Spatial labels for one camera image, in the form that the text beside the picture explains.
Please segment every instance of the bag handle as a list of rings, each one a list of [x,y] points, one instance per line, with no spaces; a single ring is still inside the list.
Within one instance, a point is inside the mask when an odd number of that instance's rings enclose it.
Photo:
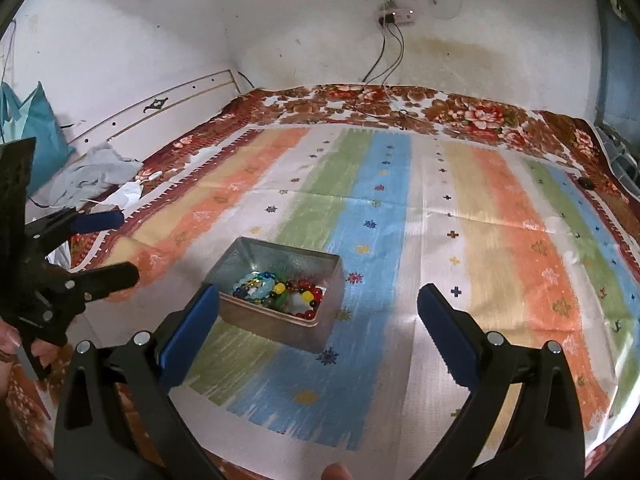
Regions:
[[[9,120],[9,112],[11,118],[20,118],[20,101],[16,97],[12,88],[4,81],[0,84],[0,121],[4,123]]]

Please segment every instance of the teal bag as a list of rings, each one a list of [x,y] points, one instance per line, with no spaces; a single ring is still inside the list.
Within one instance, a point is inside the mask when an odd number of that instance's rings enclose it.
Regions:
[[[36,139],[31,181],[27,187],[30,196],[62,168],[74,152],[56,123],[40,82],[22,103],[7,83],[0,85],[0,128],[4,142]]]

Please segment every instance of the blue gripper pad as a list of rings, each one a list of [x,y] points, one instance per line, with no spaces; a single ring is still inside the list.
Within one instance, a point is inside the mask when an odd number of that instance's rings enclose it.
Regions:
[[[158,364],[162,370],[158,385],[165,393],[182,384],[187,376],[218,317],[219,298],[215,286],[205,288],[158,356]]]
[[[78,234],[96,233],[107,229],[117,229],[124,224],[120,210],[78,215],[71,228]]]
[[[429,283],[418,293],[418,315],[453,380],[473,391],[479,383],[478,352],[455,319],[468,314],[454,310],[437,287]]]

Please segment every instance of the gray cloth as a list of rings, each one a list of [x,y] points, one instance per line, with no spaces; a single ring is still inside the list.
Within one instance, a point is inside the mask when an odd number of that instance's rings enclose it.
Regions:
[[[86,154],[58,173],[51,183],[49,205],[76,207],[112,185],[121,185],[138,174],[142,163],[122,158],[108,143]]]

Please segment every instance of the blue stripe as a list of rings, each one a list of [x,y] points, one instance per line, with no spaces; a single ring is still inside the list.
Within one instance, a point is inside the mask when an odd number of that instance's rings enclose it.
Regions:
[[[629,269],[628,263],[620,253],[618,243],[600,219],[596,209],[576,187],[574,181],[571,180],[564,171],[558,170],[557,168],[549,167],[548,170],[554,180],[560,185],[564,194],[567,195],[574,204],[585,224],[587,224],[591,230],[591,236],[593,236],[594,240],[598,243],[600,253],[618,279],[626,308],[632,314],[633,318],[637,319],[640,317],[640,285]],[[634,323],[634,326],[634,341],[636,342],[636,351],[639,351],[640,327],[638,323]]]
[[[391,164],[382,164],[384,160]],[[350,311],[351,319],[336,321],[327,343],[327,348],[338,353],[337,362],[323,365],[315,354],[283,346],[274,360],[248,381],[229,407],[231,412],[249,413],[251,422],[268,423],[270,430],[301,440],[358,448],[384,355],[386,325],[394,308],[410,164],[410,136],[376,132],[351,198],[345,200],[324,248],[340,254],[345,272],[364,277],[363,283],[345,283],[343,307]],[[375,190],[378,185],[385,189]],[[382,204],[373,206],[372,200]],[[376,227],[364,226],[368,220]],[[360,245],[368,246],[370,253],[357,253]],[[294,401],[295,395],[305,390],[319,396],[309,406]]]

